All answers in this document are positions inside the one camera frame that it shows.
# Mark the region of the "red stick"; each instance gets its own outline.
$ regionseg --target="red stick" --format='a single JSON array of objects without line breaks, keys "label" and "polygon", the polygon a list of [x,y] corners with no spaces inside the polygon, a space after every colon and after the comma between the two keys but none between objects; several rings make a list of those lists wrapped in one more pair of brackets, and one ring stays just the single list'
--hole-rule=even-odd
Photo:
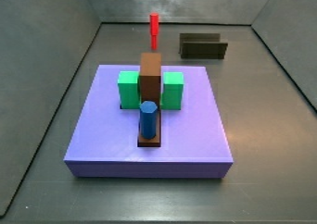
[{"label": "red stick", "polygon": [[159,14],[150,14],[150,33],[151,33],[151,48],[158,48],[158,35],[159,35]]}]

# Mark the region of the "block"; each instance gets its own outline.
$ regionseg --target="block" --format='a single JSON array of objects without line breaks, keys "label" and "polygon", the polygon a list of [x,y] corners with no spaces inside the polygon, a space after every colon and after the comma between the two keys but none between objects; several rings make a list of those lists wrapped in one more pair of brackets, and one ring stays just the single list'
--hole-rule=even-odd
[{"label": "block", "polygon": [[162,94],[162,109],[179,110],[182,107],[183,94],[183,73],[165,72],[163,73],[163,94]]},{"label": "block", "polygon": [[161,107],[161,54],[142,53],[141,63],[141,98],[143,101],[154,101],[158,109]]},{"label": "block", "polygon": [[181,58],[224,59],[228,43],[183,42]]},{"label": "block", "polygon": [[122,71],[118,77],[118,88],[122,109],[139,109],[139,72]]},{"label": "block", "polygon": [[183,42],[221,42],[220,33],[179,33],[179,53]]},{"label": "block", "polygon": [[139,130],[138,136],[138,147],[161,147],[161,112],[157,115],[157,132],[153,139],[146,139],[142,136],[142,131]]},{"label": "block", "polygon": [[220,33],[181,33],[181,58],[224,59],[228,43],[221,42]]},{"label": "block", "polygon": [[145,101],[141,104],[141,131],[145,139],[153,139],[157,135],[158,106],[155,102]]},{"label": "block", "polygon": [[161,110],[159,149],[138,147],[139,110],[118,109],[123,70],[139,71],[141,66],[102,65],[96,70],[64,156],[74,175],[224,178],[234,161],[205,67],[162,66],[162,72],[183,73],[186,93],[182,110]]}]

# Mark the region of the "metal wall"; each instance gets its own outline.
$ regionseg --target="metal wall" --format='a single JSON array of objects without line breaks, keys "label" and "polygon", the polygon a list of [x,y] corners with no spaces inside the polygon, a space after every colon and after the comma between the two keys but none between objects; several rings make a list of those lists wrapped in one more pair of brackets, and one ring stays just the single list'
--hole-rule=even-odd
[{"label": "metal wall", "polygon": [[103,22],[161,22],[250,25],[268,0],[90,0]]},{"label": "metal wall", "polygon": [[270,0],[253,28],[317,108],[316,11],[316,0]]},{"label": "metal wall", "polygon": [[0,0],[0,19],[1,216],[100,21],[87,0]]}]

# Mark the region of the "gray enclosure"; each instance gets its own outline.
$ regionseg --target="gray enclosure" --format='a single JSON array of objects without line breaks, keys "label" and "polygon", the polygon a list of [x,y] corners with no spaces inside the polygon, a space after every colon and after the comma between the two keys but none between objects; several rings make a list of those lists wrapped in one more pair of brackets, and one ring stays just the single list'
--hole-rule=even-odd
[{"label": "gray enclosure", "polygon": [[0,216],[99,27],[87,0],[0,0]]},{"label": "gray enclosure", "polygon": [[[250,28],[317,108],[316,3],[316,0],[0,0],[0,216],[7,213],[44,139],[8,220],[32,222],[47,217],[130,220],[138,214],[143,214],[142,220],[151,214],[171,217],[166,220],[177,217],[193,220],[194,216],[199,220],[317,219],[313,193],[317,178],[312,169],[317,156],[316,113],[309,111]],[[94,41],[100,22],[149,22],[151,11],[159,12],[163,23],[248,25],[166,25],[158,38],[165,64],[209,68],[238,161],[224,182],[76,180],[62,162],[98,64],[138,64],[141,52],[150,51],[147,26],[104,24]],[[178,34],[185,31],[221,32],[229,42],[225,60],[182,61]],[[79,66],[82,73],[52,120]],[[130,190],[138,194],[134,200],[139,205],[126,202]],[[145,212],[154,200],[158,205]],[[95,209],[86,213],[90,202]],[[126,216],[121,216],[122,206]],[[242,212],[245,208],[253,210],[252,215]]]},{"label": "gray enclosure", "polygon": [[163,22],[250,25],[268,0],[90,0],[103,22]]},{"label": "gray enclosure", "polygon": [[270,0],[253,28],[317,108],[317,0]]}]

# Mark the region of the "floor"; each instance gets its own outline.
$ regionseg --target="floor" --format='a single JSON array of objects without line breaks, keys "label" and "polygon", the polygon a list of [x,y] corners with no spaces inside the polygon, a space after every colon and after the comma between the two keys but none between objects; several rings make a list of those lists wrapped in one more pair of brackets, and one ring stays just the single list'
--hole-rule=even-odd
[{"label": "floor", "polygon": [[[63,163],[100,64],[139,64],[146,24],[103,25],[3,220],[317,220],[317,117],[250,27],[162,25],[163,65],[206,66],[236,164],[222,180],[78,179]],[[220,32],[225,60],[182,60]]]}]

